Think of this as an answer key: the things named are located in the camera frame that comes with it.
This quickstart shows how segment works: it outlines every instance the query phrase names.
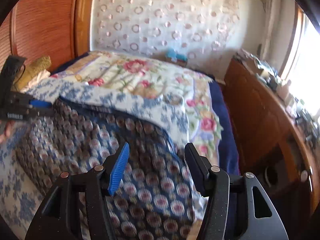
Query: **bed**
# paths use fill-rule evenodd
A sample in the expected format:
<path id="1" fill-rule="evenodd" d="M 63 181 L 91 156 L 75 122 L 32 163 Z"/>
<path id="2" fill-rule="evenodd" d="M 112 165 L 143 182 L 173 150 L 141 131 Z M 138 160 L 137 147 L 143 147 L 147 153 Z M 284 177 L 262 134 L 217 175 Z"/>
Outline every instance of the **bed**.
<path id="1" fill-rule="evenodd" d="M 52 82 L 73 83 L 74 86 L 86 83 L 89 85 L 87 87 L 112 89 L 142 100 L 159 99 L 176 106 L 183 102 L 183 109 L 188 116 L 188 132 L 180 140 L 181 145 L 187 140 L 191 141 L 212 165 L 219 165 L 230 174 L 239 174 L 238 153 L 228 111 L 220 87 L 211 77 L 158 60 L 94 51 L 63 64 L 49 79 Z M 37 95 L 47 100 L 46 93 Z M 135 115 L 139 115 L 139 109 L 146 108 L 145 103 L 143 105 L 136 109 Z M 161 115 L 159 122 L 168 130 L 172 120 L 170 116 Z M 6 174 L 6 178 L 0 181 L 0 213 L 13 232 L 23 239 L 45 192 L 35 187 L 17 163 L 15 156 L 2 149 L 0 164 L 4 167 L 2 176 L 5 177 Z M 196 217 L 201 218 L 206 202 L 198 203 Z"/>

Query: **folded clothing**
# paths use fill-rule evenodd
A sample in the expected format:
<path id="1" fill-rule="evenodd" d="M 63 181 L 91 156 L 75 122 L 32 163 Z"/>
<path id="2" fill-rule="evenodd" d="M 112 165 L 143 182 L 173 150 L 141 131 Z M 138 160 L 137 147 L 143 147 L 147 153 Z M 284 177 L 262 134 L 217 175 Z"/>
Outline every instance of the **folded clothing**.
<path id="1" fill-rule="evenodd" d="M 123 180 L 107 197 L 118 237 L 184 239 L 194 220 L 187 167 L 164 129 L 130 114 L 59 98 L 54 117 L 41 117 L 17 144 L 17 160 L 45 195 L 62 171 L 87 172 L 114 154 L 120 140 L 130 146 Z M 80 194 L 82 216 L 85 196 Z"/>

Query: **window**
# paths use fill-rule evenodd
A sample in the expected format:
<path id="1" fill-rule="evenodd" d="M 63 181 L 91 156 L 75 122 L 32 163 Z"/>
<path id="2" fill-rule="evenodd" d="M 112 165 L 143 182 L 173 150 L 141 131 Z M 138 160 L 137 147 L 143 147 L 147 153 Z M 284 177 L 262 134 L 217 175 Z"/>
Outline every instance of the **window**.
<path id="1" fill-rule="evenodd" d="M 299 43 L 299 56 L 288 79 L 290 93 L 303 99 L 306 109 L 315 115 L 320 109 L 320 34 L 306 18 L 305 31 Z"/>

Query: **yellow cushion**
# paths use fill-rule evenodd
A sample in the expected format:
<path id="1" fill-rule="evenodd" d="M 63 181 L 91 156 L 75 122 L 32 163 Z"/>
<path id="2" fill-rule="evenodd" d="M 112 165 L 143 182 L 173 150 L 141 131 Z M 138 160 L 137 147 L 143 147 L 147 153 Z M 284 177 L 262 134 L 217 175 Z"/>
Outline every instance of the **yellow cushion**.
<path id="1" fill-rule="evenodd" d="M 30 63 L 28 66 L 26 66 L 26 70 L 22 77 L 14 83 L 13 85 L 13 90 L 15 91 L 20 91 L 22 88 L 24 88 L 28 83 L 35 77 L 37 76 L 41 71 L 48 69 L 51 66 L 51 59 L 49 56 L 43 56 L 32 63 Z M 18 79 L 22 74 L 22 70 L 17 73 L 16 78 Z"/>

